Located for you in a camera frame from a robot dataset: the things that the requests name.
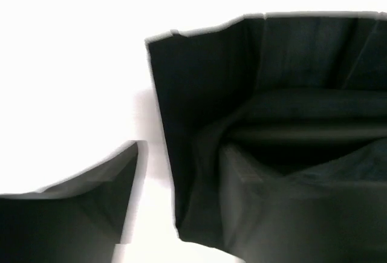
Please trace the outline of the black pleated skirt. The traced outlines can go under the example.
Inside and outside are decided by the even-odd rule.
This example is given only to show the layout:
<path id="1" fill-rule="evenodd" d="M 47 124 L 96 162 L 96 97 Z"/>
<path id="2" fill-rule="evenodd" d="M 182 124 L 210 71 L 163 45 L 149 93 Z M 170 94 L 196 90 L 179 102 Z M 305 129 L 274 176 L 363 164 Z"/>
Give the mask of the black pleated skirt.
<path id="1" fill-rule="evenodd" d="M 227 251 L 229 144 L 282 175 L 373 150 L 356 179 L 386 177 L 386 15 L 246 16 L 147 49 L 182 240 Z"/>

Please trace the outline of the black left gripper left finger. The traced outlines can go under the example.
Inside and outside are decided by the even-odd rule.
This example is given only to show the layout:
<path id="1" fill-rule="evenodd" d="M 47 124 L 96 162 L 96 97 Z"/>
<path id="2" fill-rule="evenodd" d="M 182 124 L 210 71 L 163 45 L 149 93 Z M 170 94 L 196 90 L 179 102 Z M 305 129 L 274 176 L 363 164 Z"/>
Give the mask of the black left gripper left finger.
<path id="1" fill-rule="evenodd" d="M 138 144 L 41 193 L 1 195 L 1 262 L 111 262 Z"/>

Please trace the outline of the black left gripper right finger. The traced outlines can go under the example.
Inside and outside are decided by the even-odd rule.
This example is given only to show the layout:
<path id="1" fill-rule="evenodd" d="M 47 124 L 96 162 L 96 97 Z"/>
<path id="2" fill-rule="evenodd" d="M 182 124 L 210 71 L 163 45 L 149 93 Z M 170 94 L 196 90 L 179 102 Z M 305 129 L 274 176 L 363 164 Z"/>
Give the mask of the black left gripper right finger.
<path id="1" fill-rule="evenodd" d="M 219 151 L 225 248 L 246 262 L 385 262 L 386 177 L 356 175 L 373 150 L 282 175 Z"/>

